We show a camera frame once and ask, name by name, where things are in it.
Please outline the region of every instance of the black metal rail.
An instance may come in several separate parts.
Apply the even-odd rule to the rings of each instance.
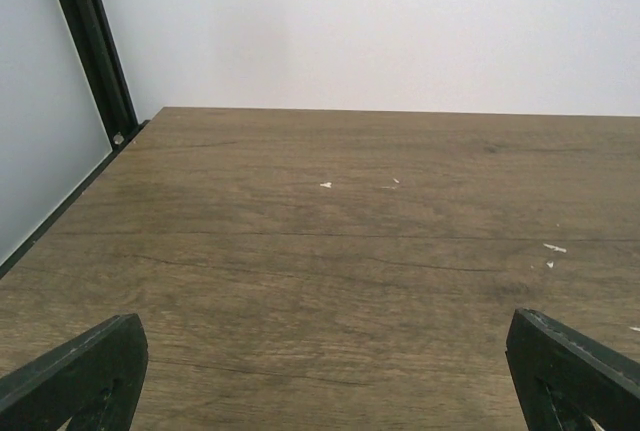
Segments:
[[[531,431],[640,429],[640,364],[568,326],[518,309],[507,360]]]
[[[59,0],[112,148],[136,131],[136,118],[102,0]]]
[[[0,429],[129,429],[147,369],[140,318],[114,316],[0,379]]]

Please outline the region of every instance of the paper scrap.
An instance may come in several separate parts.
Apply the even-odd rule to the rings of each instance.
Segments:
[[[565,248],[561,248],[560,246],[554,246],[553,244],[543,243],[545,248],[549,248],[552,251],[556,251],[558,253],[566,253],[567,250]]]

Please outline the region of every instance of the tabletop surface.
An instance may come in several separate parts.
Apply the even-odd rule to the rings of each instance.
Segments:
[[[164,109],[0,280],[0,372],[135,312],[133,429],[524,430],[515,308],[640,360],[639,138],[634,118]]]

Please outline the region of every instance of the wood grain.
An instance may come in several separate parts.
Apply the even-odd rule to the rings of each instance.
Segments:
[[[165,109],[0,281],[0,372],[137,312],[134,429],[523,430],[516,307],[640,360],[638,136]]]

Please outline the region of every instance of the white wall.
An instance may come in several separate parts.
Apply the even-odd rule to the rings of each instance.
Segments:
[[[0,263],[109,153],[57,0],[0,0]]]
[[[640,0],[104,0],[162,106],[640,114]]]

